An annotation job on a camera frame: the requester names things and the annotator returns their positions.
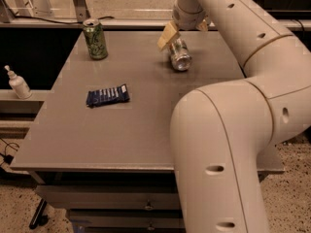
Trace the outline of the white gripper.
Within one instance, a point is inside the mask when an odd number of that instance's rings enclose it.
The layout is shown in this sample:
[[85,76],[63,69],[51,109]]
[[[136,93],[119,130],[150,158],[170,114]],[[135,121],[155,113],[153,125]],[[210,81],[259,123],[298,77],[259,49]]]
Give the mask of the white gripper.
[[206,16],[205,11],[200,5],[195,5],[190,12],[183,9],[179,1],[174,3],[172,17],[173,20],[169,21],[161,36],[157,41],[159,50],[164,50],[170,43],[180,37],[179,29],[193,30],[198,29],[201,32],[207,32],[209,28],[209,21],[204,19]]

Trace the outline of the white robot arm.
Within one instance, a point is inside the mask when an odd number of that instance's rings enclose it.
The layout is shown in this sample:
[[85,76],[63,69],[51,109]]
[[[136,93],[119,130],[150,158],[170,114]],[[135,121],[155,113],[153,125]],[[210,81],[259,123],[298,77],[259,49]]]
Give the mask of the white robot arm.
[[173,33],[205,17],[245,73],[176,105],[170,142],[187,233],[269,233],[257,158],[311,125],[310,52],[253,0],[177,0]]

